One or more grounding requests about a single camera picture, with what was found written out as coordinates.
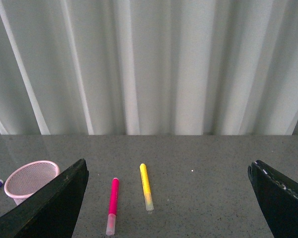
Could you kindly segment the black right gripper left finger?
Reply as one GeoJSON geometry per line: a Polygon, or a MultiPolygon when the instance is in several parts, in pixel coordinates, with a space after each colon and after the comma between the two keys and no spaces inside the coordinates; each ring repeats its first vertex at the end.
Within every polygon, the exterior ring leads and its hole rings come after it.
{"type": "Polygon", "coordinates": [[[20,205],[0,217],[0,238],[70,238],[89,171],[80,159],[20,205]]]}

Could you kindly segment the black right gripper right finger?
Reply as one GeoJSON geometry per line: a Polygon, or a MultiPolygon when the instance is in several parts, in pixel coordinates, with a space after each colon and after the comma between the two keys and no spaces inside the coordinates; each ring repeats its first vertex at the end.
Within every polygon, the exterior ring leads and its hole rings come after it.
{"type": "Polygon", "coordinates": [[[273,236],[298,238],[298,183],[260,160],[248,177],[273,236]]]}

